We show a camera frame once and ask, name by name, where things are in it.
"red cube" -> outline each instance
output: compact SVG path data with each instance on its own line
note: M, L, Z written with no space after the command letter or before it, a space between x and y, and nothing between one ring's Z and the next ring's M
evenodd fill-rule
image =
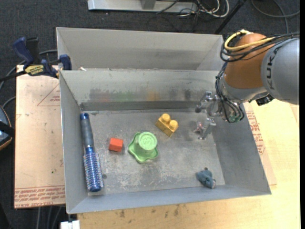
M118 138L111 138L109 143L109 150L115 152L121 152L123 148L123 140Z

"brush handle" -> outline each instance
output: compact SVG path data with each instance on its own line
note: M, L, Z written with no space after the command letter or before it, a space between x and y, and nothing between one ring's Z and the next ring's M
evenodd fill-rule
M93 134L88 113L81 113L81 134L85 148L94 147Z

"orange object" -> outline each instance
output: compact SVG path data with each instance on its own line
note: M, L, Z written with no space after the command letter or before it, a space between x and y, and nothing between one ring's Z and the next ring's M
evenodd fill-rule
M109 150L115 152L121 152L123 148L123 140L118 138L111 138L109 143Z
M169 114L163 114L155 124L161 131L169 137L177 130L178 122L172 120Z

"yellow toy block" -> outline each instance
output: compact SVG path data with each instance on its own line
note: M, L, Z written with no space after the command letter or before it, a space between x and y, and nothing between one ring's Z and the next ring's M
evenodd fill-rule
M161 115L155 125L169 137L178 129L178 122L171 120L169 114Z

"blue clamp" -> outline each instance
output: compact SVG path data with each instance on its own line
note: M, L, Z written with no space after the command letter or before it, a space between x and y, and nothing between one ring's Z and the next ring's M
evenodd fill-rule
M31 52L27 48L26 39L24 37L21 37L14 42L13 50L19 57L21 57L25 61L23 71L28 75L47 75L50 77L58 78L58 71L54 69L51 65L49 65L47 60L42 59L41 63L34 64L37 59L32 56ZM61 63L62 69L72 69L71 61L68 55L61 55L59 58L59 62Z

